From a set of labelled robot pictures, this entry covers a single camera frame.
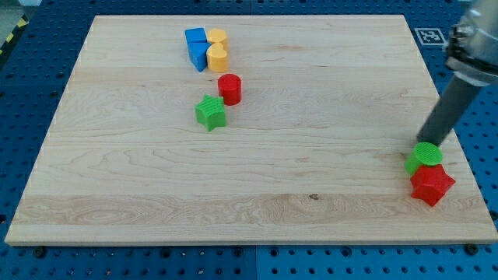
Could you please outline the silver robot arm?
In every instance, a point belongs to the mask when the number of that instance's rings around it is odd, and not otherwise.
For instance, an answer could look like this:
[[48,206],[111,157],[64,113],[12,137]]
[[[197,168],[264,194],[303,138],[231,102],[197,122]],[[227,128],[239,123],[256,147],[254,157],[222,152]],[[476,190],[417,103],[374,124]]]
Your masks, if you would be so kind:
[[451,27],[446,66],[473,86],[497,83],[497,0],[470,1]]

